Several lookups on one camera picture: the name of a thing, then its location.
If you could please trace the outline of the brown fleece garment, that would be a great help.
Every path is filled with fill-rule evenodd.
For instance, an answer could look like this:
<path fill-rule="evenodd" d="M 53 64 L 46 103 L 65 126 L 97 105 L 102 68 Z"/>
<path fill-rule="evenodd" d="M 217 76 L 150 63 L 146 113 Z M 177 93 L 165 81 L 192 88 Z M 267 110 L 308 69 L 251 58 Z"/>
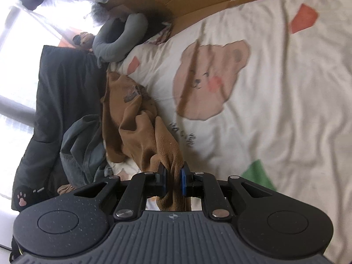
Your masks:
<path fill-rule="evenodd" d="M 184 160 L 179 145 L 158 115 L 155 102 L 146 89 L 131 78 L 110 71 L 100 116 L 107 165 L 132 160 L 142 172 L 155 172 L 160 164 L 167 169 L 166 196 L 158 199 L 161 210 L 189 211 L 190 200 L 181 192 Z M 104 177 L 109 172 L 107 166 Z M 59 187 L 64 194 L 77 189 Z"/>

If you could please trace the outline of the grey-blue crumpled garment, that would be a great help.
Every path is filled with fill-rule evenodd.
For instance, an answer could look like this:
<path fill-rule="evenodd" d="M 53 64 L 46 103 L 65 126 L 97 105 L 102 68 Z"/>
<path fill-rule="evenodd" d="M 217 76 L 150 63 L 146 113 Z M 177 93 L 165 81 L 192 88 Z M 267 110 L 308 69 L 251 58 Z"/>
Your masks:
<path fill-rule="evenodd" d="M 60 160 L 68 182 L 75 188 L 105 177 L 107 160 L 99 115 L 86 115 L 68 128 L 63 135 Z"/>

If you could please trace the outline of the white bear print bedsheet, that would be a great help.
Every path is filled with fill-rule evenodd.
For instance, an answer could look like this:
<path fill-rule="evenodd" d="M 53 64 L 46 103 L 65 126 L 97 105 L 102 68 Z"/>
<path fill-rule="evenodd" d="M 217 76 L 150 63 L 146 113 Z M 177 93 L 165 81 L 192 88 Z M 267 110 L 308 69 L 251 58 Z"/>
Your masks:
<path fill-rule="evenodd" d="M 240 175 L 325 211 L 351 262 L 351 0 L 258 0 L 111 71 L 143 86 L 195 171 Z"/>

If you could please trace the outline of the brown plush toy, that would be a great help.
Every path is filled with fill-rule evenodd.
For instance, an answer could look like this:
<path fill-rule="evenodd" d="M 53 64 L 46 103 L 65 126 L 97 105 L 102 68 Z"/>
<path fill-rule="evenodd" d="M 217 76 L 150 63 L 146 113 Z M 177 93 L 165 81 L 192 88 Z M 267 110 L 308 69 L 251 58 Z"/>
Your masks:
<path fill-rule="evenodd" d="M 95 36 L 91 33 L 81 32 L 80 34 L 75 35 L 72 40 L 76 47 L 82 50 L 92 51 L 94 38 Z"/>

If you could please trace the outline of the grey neck pillow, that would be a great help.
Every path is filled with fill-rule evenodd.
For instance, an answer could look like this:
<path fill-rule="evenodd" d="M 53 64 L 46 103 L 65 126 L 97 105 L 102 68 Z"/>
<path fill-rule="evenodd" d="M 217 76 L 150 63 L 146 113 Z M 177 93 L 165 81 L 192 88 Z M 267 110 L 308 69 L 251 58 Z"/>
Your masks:
<path fill-rule="evenodd" d="M 148 25 L 142 13 L 130 14 L 125 22 L 119 18 L 108 20 L 92 43 L 98 64 L 122 61 L 143 40 Z"/>

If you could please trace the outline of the black cloth under pillow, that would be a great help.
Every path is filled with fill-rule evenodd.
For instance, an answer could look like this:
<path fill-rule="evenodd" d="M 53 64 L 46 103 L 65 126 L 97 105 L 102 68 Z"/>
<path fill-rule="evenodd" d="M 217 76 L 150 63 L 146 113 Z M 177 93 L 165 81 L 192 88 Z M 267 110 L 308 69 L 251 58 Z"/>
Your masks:
<path fill-rule="evenodd" d="M 167 23 L 170 22 L 170 17 L 156 11 L 144 11 L 143 14 L 146 16 L 148 21 L 148 28 L 143 39 L 138 43 L 142 44 L 148 39 L 152 38 L 160 31 L 164 30 Z"/>

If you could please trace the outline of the grey fluffy plush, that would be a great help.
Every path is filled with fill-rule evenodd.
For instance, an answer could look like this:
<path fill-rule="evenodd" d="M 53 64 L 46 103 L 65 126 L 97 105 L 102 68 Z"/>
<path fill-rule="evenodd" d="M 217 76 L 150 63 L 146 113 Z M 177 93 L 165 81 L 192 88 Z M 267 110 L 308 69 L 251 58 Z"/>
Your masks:
<path fill-rule="evenodd" d="M 100 3 L 92 4 L 90 15 L 93 22 L 98 26 L 105 24 L 110 18 L 109 12 Z"/>

